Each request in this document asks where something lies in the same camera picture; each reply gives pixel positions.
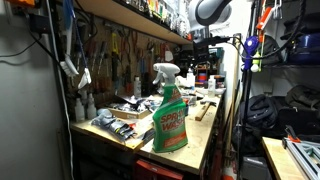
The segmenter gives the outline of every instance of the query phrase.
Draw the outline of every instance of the trigger sprayer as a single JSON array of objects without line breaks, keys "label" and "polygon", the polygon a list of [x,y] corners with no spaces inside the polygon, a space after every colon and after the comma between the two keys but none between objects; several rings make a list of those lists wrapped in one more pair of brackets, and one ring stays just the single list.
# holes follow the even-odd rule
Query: trigger sprayer
[{"label": "trigger sprayer", "polygon": [[180,68],[171,63],[156,63],[153,65],[153,69],[158,71],[157,77],[153,81],[153,84],[157,84],[162,76],[164,77],[166,84],[174,84],[175,74],[180,72]]}]

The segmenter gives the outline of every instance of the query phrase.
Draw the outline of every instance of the wooden shelf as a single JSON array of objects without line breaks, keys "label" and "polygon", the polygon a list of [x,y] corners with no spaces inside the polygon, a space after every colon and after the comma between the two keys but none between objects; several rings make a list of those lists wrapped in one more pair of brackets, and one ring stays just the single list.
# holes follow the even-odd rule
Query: wooden shelf
[{"label": "wooden shelf", "polygon": [[132,6],[126,5],[123,1],[79,0],[79,3],[87,12],[159,39],[180,45],[192,43],[171,31],[165,25],[157,24],[154,22],[155,20],[146,17],[142,12]]}]

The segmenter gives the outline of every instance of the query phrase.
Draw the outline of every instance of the shelf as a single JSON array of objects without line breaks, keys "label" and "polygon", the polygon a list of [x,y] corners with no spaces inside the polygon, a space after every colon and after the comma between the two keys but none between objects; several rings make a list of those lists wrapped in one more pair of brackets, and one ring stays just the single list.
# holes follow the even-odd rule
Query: shelf
[{"label": "shelf", "polygon": [[198,70],[198,71],[206,71],[206,70],[210,71],[210,68],[197,68],[196,70]]},{"label": "shelf", "polygon": [[164,24],[155,22],[154,19],[148,18],[142,12],[125,4],[123,1],[79,0],[79,3],[87,12],[91,12],[96,16],[130,27],[156,38],[180,45],[192,44],[191,41],[182,38]]},{"label": "shelf", "polygon": [[279,64],[262,65],[262,68],[265,68],[265,69],[273,69],[273,68],[274,69],[282,69],[282,68],[320,68],[320,65],[279,63]]}]

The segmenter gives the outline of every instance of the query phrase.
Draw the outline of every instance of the bottle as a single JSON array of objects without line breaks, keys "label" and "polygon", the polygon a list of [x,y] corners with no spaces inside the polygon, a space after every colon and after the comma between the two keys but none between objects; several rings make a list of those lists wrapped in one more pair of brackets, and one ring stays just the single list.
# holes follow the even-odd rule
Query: bottle
[{"label": "bottle", "polygon": [[92,97],[92,93],[89,94],[87,115],[88,115],[88,119],[90,120],[97,117],[97,109],[94,105],[94,99]]},{"label": "bottle", "polygon": [[84,121],[85,114],[84,114],[84,107],[80,101],[80,98],[76,99],[76,106],[74,107],[74,111],[76,114],[76,121]]},{"label": "bottle", "polygon": [[214,79],[214,75],[211,75],[208,81],[208,97],[214,98],[216,90],[216,80]]},{"label": "bottle", "polygon": [[82,102],[82,105],[86,106],[87,103],[88,103],[87,90],[80,90],[80,94],[81,94],[81,102]]},{"label": "bottle", "polygon": [[163,101],[152,116],[155,126],[153,150],[156,153],[170,152],[188,143],[185,129],[186,104],[175,85],[175,74],[180,69],[172,63],[156,63],[153,68],[158,71],[153,84],[157,84],[162,77],[165,79]]},{"label": "bottle", "polygon": [[192,69],[190,67],[187,73],[187,82],[189,83],[189,86],[191,87],[191,89],[194,90],[195,76],[193,75]]},{"label": "bottle", "polygon": [[141,81],[139,77],[135,77],[133,84],[133,95],[136,98],[141,98]]}]

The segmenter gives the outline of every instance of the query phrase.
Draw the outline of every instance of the small bottle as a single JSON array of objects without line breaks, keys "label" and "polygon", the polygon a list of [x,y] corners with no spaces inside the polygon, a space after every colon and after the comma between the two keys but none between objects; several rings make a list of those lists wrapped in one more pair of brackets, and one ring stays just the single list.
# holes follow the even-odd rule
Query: small bottle
[{"label": "small bottle", "polygon": [[81,94],[81,102],[82,102],[82,105],[86,106],[87,103],[88,103],[87,90],[80,90],[80,94]]},{"label": "small bottle", "polygon": [[193,75],[193,72],[192,72],[191,68],[188,69],[187,82],[189,83],[191,89],[194,90],[195,76]]},{"label": "small bottle", "polygon": [[76,121],[84,121],[85,114],[84,114],[84,107],[80,101],[80,98],[77,98],[76,100],[76,106],[74,107],[75,114],[76,114]]},{"label": "small bottle", "polygon": [[139,77],[135,77],[133,86],[133,95],[136,98],[141,98],[141,81],[139,80]]},{"label": "small bottle", "polygon": [[88,119],[90,120],[97,117],[97,109],[94,105],[94,99],[92,97],[92,93],[89,94],[87,115],[88,115]]},{"label": "small bottle", "polygon": [[208,81],[208,97],[214,98],[216,89],[216,80],[214,79],[214,75],[211,75]]}]

